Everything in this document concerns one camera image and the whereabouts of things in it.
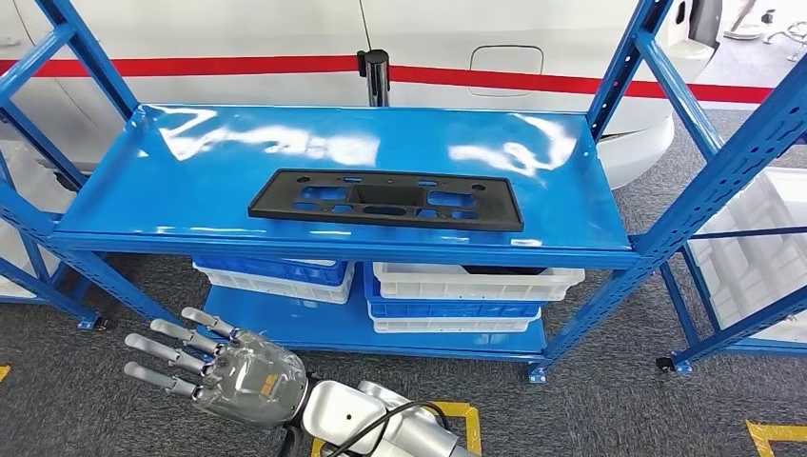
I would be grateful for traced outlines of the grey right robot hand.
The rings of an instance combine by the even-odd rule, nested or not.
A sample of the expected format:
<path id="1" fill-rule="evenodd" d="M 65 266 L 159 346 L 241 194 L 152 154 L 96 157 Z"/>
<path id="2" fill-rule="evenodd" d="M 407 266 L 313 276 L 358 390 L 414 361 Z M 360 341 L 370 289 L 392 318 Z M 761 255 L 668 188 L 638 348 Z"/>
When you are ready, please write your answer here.
<path id="1" fill-rule="evenodd" d="M 168 376 L 136 362 L 126 363 L 126 375 L 188 398 L 198 409 L 240 424 L 272 429 L 293 422 L 303 408 L 310 384 L 304 363 L 296 354 L 197 308 L 183 308 L 182 316 L 224 338 L 224 342 L 155 319 L 150 329 L 179 340 L 181 348 L 137 333 L 127 335 L 125 344 L 198 375 L 201 381 Z"/>

